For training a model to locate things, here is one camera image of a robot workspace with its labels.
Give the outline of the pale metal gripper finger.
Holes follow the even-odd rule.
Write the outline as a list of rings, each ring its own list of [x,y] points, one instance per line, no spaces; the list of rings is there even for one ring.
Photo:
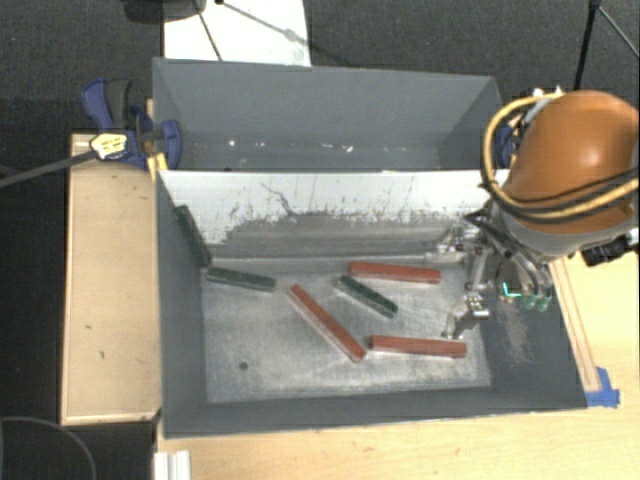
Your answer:
[[[452,225],[427,248],[424,259],[427,263],[458,263],[467,253],[465,226]]]
[[[467,330],[473,329],[480,321],[489,317],[490,310],[483,296],[478,292],[465,293],[447,313],[441,336],[460,339]]]

